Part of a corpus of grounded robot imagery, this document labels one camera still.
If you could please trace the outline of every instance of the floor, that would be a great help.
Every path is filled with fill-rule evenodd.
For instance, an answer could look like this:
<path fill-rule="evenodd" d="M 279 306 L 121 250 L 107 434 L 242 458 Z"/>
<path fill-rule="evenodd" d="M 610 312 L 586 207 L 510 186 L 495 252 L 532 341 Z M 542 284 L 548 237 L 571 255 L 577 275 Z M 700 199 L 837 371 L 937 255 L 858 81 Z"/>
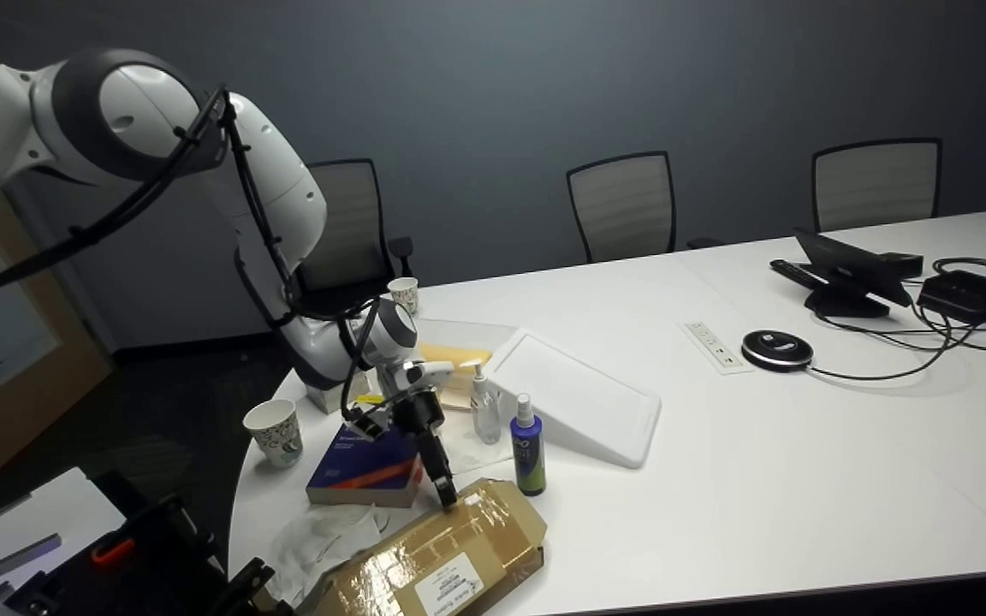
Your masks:
<path fill-rule="evenodd" d="M 82 465 L 86 471 L 116 468 L 147 500 L 181 497 L 198 526 L 217 535 L 217 554 L 226 559 L 228 502 L 246 452 L 239 413 L 269 396 L 286 376 L 286 366 L 292 361 L 275 338 L 121 356 L 114 376 L 98 390 L 0 471 L 0 507 L 67 465 Z M 986 578 L 687 606 L 679 611 L 986 616 Z"/>

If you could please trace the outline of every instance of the power adapter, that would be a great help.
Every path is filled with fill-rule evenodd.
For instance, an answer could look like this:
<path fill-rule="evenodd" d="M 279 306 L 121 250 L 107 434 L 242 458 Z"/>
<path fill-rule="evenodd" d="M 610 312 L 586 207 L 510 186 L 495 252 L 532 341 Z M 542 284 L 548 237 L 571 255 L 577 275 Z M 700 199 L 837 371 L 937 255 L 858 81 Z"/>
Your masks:
<path fill-rule="evenodd" d="M 925 282 L 918 306 L 980 325 L 986 323 L 986 277 L 944 271 L 940 277 Z"/>

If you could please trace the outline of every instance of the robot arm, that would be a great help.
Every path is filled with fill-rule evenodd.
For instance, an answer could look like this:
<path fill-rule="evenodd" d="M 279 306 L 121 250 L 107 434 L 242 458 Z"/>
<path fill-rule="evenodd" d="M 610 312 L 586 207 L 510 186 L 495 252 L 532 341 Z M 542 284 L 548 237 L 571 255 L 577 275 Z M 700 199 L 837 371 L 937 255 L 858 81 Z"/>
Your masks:
<path fill-rule="evenodd" d="M 374 366 L 389 385 L 404 382 L 396 411 L 407 416 L 395 423 L 419 439 L 427 476 L 437 488 L 449 485 L 443 488 L 449 507 L 454 488 L 435 439 L 443 413 L 419 396 L 427 392 L 427 381 L 409 361 L 419 338 L 409 317 L 385 299 L 374 312 L 336 323 L 292 315 L 286 282 L 323 237 L 325 199 L 283 133 L 246 97 L 219 92 L 217 98 L 205 106 L 217 117 L 198 121 L 202 106 L 177 67 L 140 50 L 92 50 L 36 73 L 0 65 L 0 186 L 25 169 L 86 186 L 149 186 L 160 173 L 156 193 L 145 196 L 155 201 L 167 173 L 205 170 L 234 154 L 249 201 L 249 207 L 226 213 L 236 227 L 239 271 L 292 347 L 300 381 L 328 390 L 352 376 L 356 361 Z"/>

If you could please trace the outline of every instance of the cup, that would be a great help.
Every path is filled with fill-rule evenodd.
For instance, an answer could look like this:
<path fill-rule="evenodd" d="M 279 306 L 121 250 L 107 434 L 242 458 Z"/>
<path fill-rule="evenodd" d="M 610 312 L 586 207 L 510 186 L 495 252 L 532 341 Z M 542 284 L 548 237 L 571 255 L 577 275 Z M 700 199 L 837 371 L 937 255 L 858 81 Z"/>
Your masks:
<path fill-rule="evenodd" d="M 389 299 L 407 312 L 407 315 L 419 315 L 421 312 L 421 301 L 419 301 L 419 277 L 395 277 L 385 284 Z"/>
<path fill-rule="evenodd" d="M 249 408 L 242 428 L 269 465 L 292 465 L 300 456 L 300 431 L 292 399 L 265 399 Z"/>

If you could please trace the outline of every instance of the sticker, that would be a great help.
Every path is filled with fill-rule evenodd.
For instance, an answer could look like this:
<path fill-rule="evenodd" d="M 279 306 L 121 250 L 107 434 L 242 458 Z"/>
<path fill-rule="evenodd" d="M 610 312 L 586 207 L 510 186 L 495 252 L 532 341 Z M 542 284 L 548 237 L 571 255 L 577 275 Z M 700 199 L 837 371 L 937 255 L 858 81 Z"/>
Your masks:
<path fill-rule="evenodd" d="M 460 611 L 470 598 L 482 592 L 482 575 L 472 567 L 465 554 L 454 554 L 430 575 L 419 582 L 419 598 L 427 616 Z"/>

